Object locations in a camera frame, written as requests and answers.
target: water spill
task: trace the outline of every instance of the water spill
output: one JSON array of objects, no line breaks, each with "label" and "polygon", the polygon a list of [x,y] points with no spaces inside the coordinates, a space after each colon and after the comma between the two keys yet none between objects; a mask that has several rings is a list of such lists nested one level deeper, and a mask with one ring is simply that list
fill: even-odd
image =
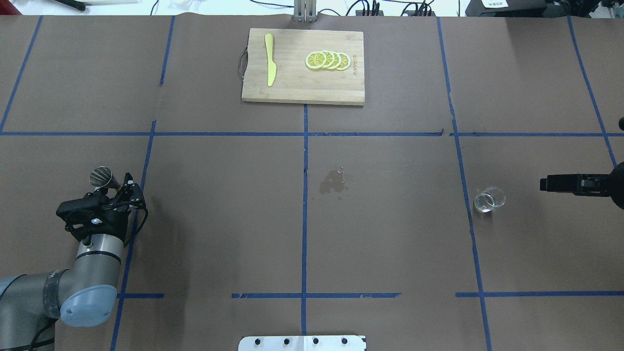
[{"label": "water spill", "polygon": [[344,172],[338,170],[329,172],[329,174],[325,177],[325,180],[321,183],[319,192],[321,194],[329,194],[332,190],[335,192],[345,190],[343,177]]}]

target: yellow knife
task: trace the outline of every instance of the yellow knife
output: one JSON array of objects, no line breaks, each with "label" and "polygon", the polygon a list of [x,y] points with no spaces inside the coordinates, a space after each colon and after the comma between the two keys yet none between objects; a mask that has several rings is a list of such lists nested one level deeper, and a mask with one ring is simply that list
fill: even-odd
[{"label": "yellow knife", "polygon": [[266,85],[272,86],[275,82],[275,75],[277,74],[277,65],[273,62],[273,35],[267,33],[265,35],[266,44],[266,61],[268,62],[268,69],[266,71]]}]

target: metal bracket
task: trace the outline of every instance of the metal bracket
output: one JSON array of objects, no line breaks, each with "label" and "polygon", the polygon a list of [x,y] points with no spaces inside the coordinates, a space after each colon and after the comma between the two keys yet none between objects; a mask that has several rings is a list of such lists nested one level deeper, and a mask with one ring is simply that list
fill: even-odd
[{"label": "metal bracket", "polygon": [[316,22],[316,0],[295,0],[295,22]]},{"label": "metal bracket", "polygon": [[307,335],[246,337],[238,351],[366,351],[366,337],[360,335]]}]

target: glass cup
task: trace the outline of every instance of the glass cup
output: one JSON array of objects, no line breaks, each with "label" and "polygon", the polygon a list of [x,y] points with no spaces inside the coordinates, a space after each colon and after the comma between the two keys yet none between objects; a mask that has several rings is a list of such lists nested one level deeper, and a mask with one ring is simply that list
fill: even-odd
[{"label": "glass cup", "polygon": [[474,199],[474,207],[481,213],[492,212],[493,209],[501,207],[507,200],[505,193],[499,187],[489,187]]}]

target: wooden cutting board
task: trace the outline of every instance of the wooden cutting board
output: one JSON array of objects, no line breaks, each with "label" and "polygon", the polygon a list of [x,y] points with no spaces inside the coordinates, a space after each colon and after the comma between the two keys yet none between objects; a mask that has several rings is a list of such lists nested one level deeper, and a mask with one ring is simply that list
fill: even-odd
[{"label": "wooden cutting board", "polygon": [[[277,65],[271,87],[266,84],[266,33],[273,35],[273,61]],[[349,54],[351,67],[345,71],[307,68],[306,56],[321,50]],[[364,105],[362,32],[251,28],[247,51],[243,101]]]}]

